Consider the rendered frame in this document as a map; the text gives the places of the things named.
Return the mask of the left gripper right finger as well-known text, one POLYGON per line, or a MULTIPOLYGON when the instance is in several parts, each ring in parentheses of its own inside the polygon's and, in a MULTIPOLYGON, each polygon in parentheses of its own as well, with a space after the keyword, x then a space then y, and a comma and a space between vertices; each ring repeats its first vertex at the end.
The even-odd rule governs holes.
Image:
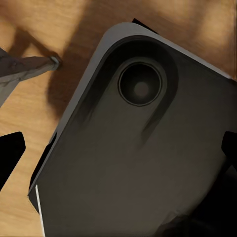
POLYGON ((226 131, 221 148, 237 171, 237 133, 226 131))

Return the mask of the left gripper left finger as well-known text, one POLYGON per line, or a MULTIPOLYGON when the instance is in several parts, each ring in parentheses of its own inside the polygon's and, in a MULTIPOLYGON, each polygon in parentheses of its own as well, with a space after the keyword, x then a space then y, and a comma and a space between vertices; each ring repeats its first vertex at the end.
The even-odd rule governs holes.
POLYGON ((20 131, 0 137, 0 191, 25 150, 25 139, 20 131))

